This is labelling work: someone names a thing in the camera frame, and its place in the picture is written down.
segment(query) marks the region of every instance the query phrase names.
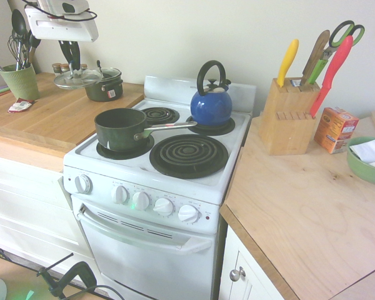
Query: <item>green bowl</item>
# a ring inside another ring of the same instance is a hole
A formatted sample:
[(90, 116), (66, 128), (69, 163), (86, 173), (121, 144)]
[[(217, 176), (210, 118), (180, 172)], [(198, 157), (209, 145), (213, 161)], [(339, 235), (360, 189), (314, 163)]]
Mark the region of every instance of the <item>green bowl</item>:
[(375, 184), (375, 167), (361, 161), (350, 149), (350, 146), (366, 143), (375, 137), (361, 136), (351, 139), (347, 144), (347, 163), (352, 172), (361, 179)]

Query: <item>wooden knife block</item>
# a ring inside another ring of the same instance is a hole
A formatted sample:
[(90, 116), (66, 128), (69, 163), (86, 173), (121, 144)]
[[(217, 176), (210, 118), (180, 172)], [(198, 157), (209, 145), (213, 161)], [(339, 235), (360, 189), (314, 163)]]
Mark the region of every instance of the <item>wooden knife block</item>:
[(314, 132), (316, 118), (309, 110), (319, 93), (319, 86), (307, 84), (294, 87), (286, 78), (279, 87), (272, 80), (262, 114), (259, 135), (269, 155), (304, 154)]

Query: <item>yellow knife handle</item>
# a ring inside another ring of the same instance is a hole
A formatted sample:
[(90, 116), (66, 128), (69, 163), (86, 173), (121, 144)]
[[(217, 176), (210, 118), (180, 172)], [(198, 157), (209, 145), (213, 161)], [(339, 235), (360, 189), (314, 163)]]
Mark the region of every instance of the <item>yellow knife handle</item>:
[(286, 73), (288, 72), (290, 66), (293, 63), (294, 58), (296, 57), (296, 53), (299, 49), (299, 40), (294, 39), (291, 43), (289, 48), (286, 51), (285, 57), (283, 58), (281, 67), (279, 68), (279, 74), (277, 75), (277, 83), (280, 87), (283, 87), (283, 82), (285, 81)]

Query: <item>white cabinet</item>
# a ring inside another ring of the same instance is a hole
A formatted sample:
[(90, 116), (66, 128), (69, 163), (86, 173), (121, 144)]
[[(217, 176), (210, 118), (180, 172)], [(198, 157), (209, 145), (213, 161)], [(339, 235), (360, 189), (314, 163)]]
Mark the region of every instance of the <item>white cabinet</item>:
[(283, 300), (283, 297), (236, 233), (228, 227), (219, 300), (243, 299)]
[(43, 266), (74, 253), (54, 270), (86, 261), (101, 280), (59, 172), (0, 158), (0, 248)]

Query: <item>pot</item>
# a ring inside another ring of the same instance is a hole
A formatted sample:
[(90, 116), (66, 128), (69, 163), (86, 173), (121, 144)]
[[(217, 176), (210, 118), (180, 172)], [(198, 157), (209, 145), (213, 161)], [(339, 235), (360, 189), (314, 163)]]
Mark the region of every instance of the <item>pot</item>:
[[(215, 79), (208, 79), (210, 83), (204, 88), (204, 77), (213, 66), (219, 69), (219, 85), (215, 84)], [(197, 93), (190, 105), (193, 120), (205, 126), (219, 126), (228, 122), (232, 114), (232, 99), (227, 93), (230, 83), (219, 61), (206, 62), (197, 76)]]
[(121, 71), (114, 67), (104, 67), (101, 71), (103, 74), (101, 81), (85, 87), (87, 97), (96, 102), (108, 102), (121, 97), (123, 94)]
[(126, 152), (144, 147), (155, 130), (186, 128), (197, 122), (182, 122), (149, 127), (144, 112), (134, 108), (116, 108), (104, 111), (94, 118), (97, 139), (108, 150)]

